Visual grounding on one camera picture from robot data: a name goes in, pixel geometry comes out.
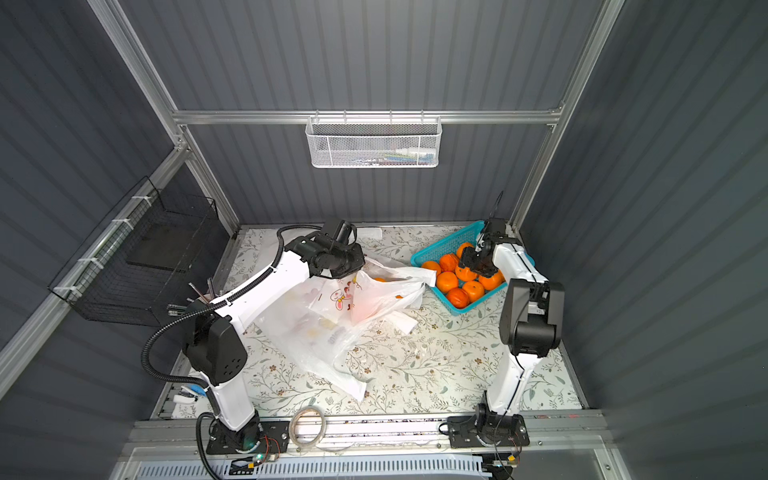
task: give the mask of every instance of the black wire basket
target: black wire basket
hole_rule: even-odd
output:
[[[197,298],[190,282],[207,291],[214,272],[197,260],[218,221],[213,199],[153,190],[125,219],[112,220],[117,225],[92,255],[71,259],[76,274],[62,268],[49,289],[88,320],[168,324]]]

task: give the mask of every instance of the blue plastic basket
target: blue plastic basket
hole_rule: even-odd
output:
[[[446,238],[430,245],[429,247],[426,247],[424,250],[414,253],[411,257],[411,265],[421,266],[424,262],[429,260],[434,260],[437,262],[440,260],[440,257],[446,253],[456,253],[456,250],[458,250],[458,248],[464,242],[469,242],[474,245],[484,223],[485,222],[482,220],[474,222],[472,225],[468,225],[458,232],[448,235]],[[464,285],[464,282],[459,280],[458,284],[461,286]],[[506,288],[506,286],[506,282],[502,283],[490,292],[486,292],[485,295],[480,298],[480,300],[470,303],[469,306],[462,309],[458,309],[453,306],[453,304],[450,303],[448,299],[445,298],[445,295],[443,295],[440,290],[437,290],[437,288],[432,287],[432,291],[435,292],[435,295],[437,295],[440,301],[445,304],[445,307],[451,312],[452,315],[461,315],[462,313],[467,313],[469,310],[472,310],[476,306],[485,302],[487,299],[491,298],[492,295],[496,294],[496,292]]]

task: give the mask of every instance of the metal rail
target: metal rail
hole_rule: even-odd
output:
[[[594,23],[592,32],[584,51],[581,53],[578,65],[574,71],[571,82],[565,91],[563,98],[563,107],[560,116],[560,121],[552,128],[552,131],[545,139],[544,145],[539,151],[539,155],[533,164],[528,178],[525,181],[523,187],[523,193],[518,199],[515,209],[512,211],[510,221],[512,228],[517,232],[525,220],[525,216],[528,214],[528,210],[531,208],[538,188],[541,186],[541,181],[544,179],[544,175],[547,173],[549,164],[554,158],[554,154],[558,151],[558,146],[563,139],[563,135],[568,128],[568,124],[573,118],[574,111],[578,106],[581,95],[584,93],[584,89],[587,86],[589,77],[592,75],[594,66],[598,62],[600,53],[603,51],[605,42],[608,40],[608,36],[616,23],[616,19],[619,16],[621,7],[624,6],[624,0],[604,0],[603,6],[598,15],[598,19]]]
[[[168,89],[165,88],[157,69],[152,64],[147,51],[144,50],[138,35],[136,35],[136,31],[131,27],[120,2],[118,0],[88,0],[88,4],[123,58],[128,70],[131,71],[139,84],[141,91],[144,92],[144,96],[157,118],[160,119],[168,137],[175,144],[190,145],[194,156],[187,162],[187,167],[197,180],[197,184],[200,185],[203,195],[216,201],[219,219],[224,228],[230,235],[234,234],[240,228],[237,214],[210,166],[205,161],[205,157],[192,134],[181,128],[173,119],[172,112],[177,110],[174,99],[170,96]]]
[[[526,451],[614,448],[614,439],[600,410],[538,410],[521,412],[528,427],[531,444]],[[326,437],[318,446],[334,450],[344,448],[344,455],[388,455],[392,453],[457,452],[437,428],[457,413],[401,415],[342,415],[327,417]],[[284,420],[290,418],[262,419]],[[317,417],[304,417],[297,426],[297,435],[313,437],[317,433]],[[137,450],[148,458],[161,459],[164,447],[190,447],[194,457],[194,420],[145,420],[136,422],[123,448],[120,460],[135,456]],[[493,447],[461,449],[467,453],[490,453]],[[289,443],[286,453],[297,455],[296,446]],[[327,452],[314,449],[301,455],[323,456]]]
[[[305,124],[312,117],[329,123],[413,123],[437,121],[443,124],[548,124],[560,121],[559,110],[531,111],[256,111],[181,110],[171,117],[184,125],[214,124]]]
[[[149,177],[149,181],[144,182],[114,218],[123,219],[128,217],[138,204],[144,201],[141,197],[146,197],[154,190],[154,187],[162,188],[167,185],[189,156],[190,151],[187,149],[186,144],[181,144],[174,148]],[[107,228],[101,232],[101,235],[85,251],[83,257],[93,257],[96,252],[107,244],[111,236],[120,228],[120,225],[119,222],[110,222]],[[77,262],[64,275],[63,280],[57,287],[74,285],[74,282],[79,278],[84,268],[85,264],[83,262]],[[22,374],[35,357],[35,354],[48,340],[48,337],[56,330],[58,324],[69,313],[70,309],[69,304],[64,300],[53,293],[48,294],[21,329],[3,347],[3,350],[0,352],[0,399]]]

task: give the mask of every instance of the black mounting plate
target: black mounting plate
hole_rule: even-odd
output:
[[[473,415],[463,415],[456,417],[448,417],[446,422],[448,423],[448,437],[451,440],[452,449],[469,449],[472,447],[492,447],[492,442],[483,442],[478,436],[478,430],[475,423],[470,418]],[[492,433],[496,428],[496,419],[502,420],[505,424],[499,426],[496,432],[498,438],[497,447],[503,449],[505,447],[512,447],[521,449],[522,447],[531,444],[531,440],[528,438],[528,429],[525,428],[525,420],[520,415],[506,416],[494,415],[489,418],[483,428],[488,437],[492,437]]]
[[[289,422],[261,422],[261,427],[266,436],[277,440],[277,443],[280,445],[280,452],[285,452],[288,449],[288,424]],[[208,440],[208,446],[205,448],[206,455],[242,455],[224,442],[225,435],[219,431],[220,428],[221,424],[217,422],[213,430],[216,439]],[[270,453],[272,453],[274,452],[275,442],[270,441],[270,443],[272,444],[270,446]],[[257,453],[266,453],[265,441],[262,440],[256,450],[248,455],[255,455]]]

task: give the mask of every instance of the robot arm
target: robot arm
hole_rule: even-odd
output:
[[[208,383],[207,397],[235,449],[248,450],[259,438],[258,415],[241,374],[248,354],[240,337],[270,304],[311,276],[335,279],[360,270],[365,257],[356,238],[349,243],[354,232],[349,222],[330,219],[322,229],[289,242],[278,252],[279,261],[214,299],[212,304],[220,306],[213,312],[199,300],[190,305],[189,311],[205,313],[188,323],[183,351]]]
[[[490,218],[475,250],[465,249],[461,266],[492,276],[499,270],[509,284],[499,319],[499,336],[508,346],[481,409],[498,415],[520,412],[525,384],[550,349],[560,344],[564,289],[531,264],[525,249],[506,234],[506,222]]]

